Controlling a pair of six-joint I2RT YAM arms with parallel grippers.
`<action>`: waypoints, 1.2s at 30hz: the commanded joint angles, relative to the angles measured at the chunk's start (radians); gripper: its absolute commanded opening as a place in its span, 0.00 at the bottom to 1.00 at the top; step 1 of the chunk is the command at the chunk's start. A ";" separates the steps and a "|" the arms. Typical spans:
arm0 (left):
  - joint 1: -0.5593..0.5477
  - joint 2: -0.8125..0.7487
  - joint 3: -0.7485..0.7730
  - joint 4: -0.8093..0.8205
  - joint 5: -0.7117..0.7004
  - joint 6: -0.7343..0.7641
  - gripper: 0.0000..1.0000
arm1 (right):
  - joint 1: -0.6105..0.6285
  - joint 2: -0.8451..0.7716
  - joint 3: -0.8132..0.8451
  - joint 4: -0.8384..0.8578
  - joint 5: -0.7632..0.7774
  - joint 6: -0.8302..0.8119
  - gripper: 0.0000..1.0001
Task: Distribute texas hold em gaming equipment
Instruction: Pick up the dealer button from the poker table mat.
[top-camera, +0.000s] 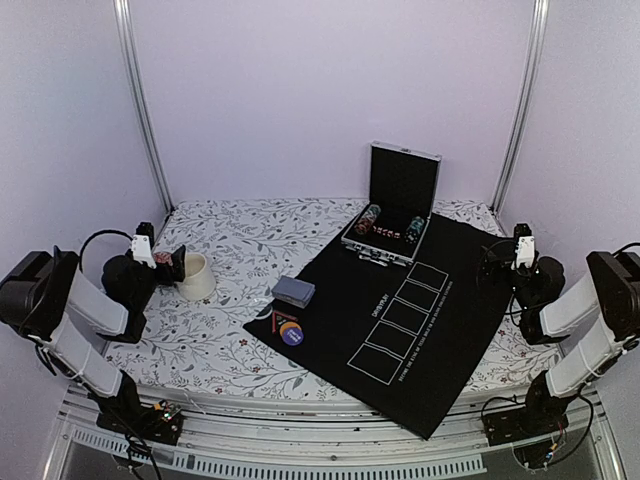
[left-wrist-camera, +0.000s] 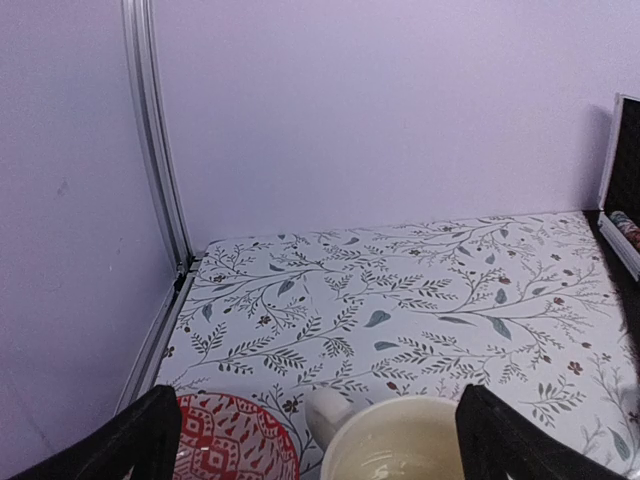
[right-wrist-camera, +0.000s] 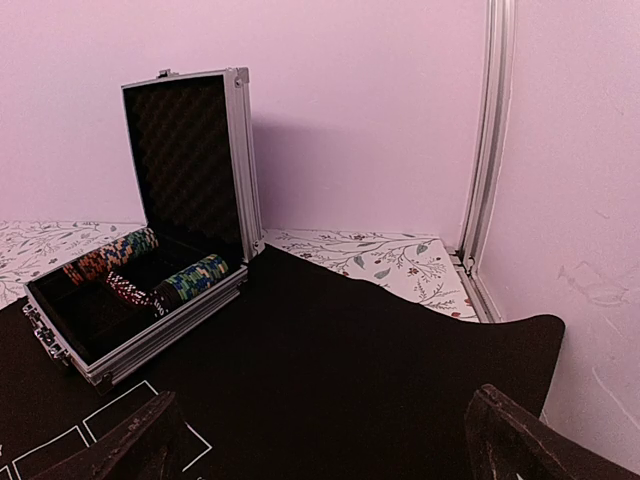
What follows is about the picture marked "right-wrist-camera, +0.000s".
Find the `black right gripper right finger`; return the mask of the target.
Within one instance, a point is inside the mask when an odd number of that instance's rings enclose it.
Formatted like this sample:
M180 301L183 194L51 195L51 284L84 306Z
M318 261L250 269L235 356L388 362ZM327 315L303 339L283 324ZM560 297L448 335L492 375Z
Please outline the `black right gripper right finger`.
M475 479L637 479L638 474L560 435L491 384L464 417Z

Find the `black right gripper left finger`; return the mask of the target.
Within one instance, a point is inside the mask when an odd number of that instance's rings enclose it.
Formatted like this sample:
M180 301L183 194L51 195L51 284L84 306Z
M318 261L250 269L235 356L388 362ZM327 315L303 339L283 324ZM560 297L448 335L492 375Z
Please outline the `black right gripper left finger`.
M177 479L182 473L182 411L163 391L89 448L37 479Z

